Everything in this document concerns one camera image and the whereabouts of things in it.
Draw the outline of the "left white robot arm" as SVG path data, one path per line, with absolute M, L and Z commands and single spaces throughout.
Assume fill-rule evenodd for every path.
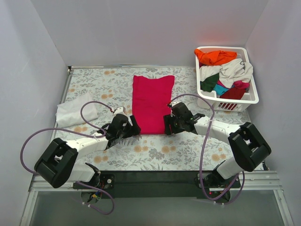
M 104 151 L 120 139 L 139 135 L 141 128 L 133 115 L 127 117 L 116 114 L 111 123 L 101 127 L 91 137 L 64 141 L 55 138 L 38 159 L 34 170 L 53 188 L 59 188 L 68 180 L 79 181 L 89 188 L 100 184 L 101 172 L 90 163 L 76 165 L 76 161 L 85 155 Z

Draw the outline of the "magenta t shirt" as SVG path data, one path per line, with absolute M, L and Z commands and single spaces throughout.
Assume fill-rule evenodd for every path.
M 167 106 L 171 101 L 175 77 L 164 76 L 149 79 L 133 77 L 132 114 L 142 135 L 161 135 L 165 133 L 164 116 L 170 114 Z

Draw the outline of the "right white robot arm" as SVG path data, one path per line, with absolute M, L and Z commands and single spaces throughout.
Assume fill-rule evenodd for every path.
M 236 125 L 214 121 L 200 113 L 192 114 L 183 102 L 173 102 L 168 107 L 171 113 L 163 117 L 165 134 L 186 131 L 218 139 L 231 147 L 233 157 L 201 176 L 205 186 L 226 186 L 238 173 L 254 171 L 271 154 L 270 146 L 250 122 Z

